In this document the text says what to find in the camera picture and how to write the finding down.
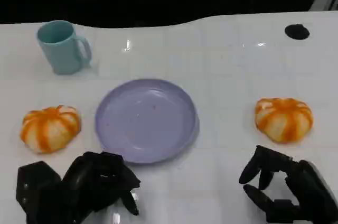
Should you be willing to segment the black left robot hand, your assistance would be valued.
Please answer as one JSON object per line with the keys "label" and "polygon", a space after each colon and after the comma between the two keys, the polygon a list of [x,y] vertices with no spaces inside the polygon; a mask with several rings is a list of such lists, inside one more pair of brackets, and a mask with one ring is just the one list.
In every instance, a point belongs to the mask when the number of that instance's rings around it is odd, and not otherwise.
{"label": "black left robot hand", "polygon": [[105,209],[118,200],[133,215],[139,209],[132,190],[140,180],[122,156],[108,152],[85,152],[70,165],[60,190],[65,223],[82,223],[92,212]]}

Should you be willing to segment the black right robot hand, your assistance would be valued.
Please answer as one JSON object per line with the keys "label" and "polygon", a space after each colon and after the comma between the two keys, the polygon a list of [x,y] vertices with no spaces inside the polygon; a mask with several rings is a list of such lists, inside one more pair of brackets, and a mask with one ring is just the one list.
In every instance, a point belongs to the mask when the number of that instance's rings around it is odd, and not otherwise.
{"label": "black right robot hand", "polygon": [[[280,171],[286,174],[286,185],[297,198],[297,205],[286,199],[272,200],[264,194],[274,174]],[[337,200],[316,166],[309,161],[294,161],[290,156],[258,145],[239,183],[266,214],[268,223],[293,223],[295,220],[337,223]]]}

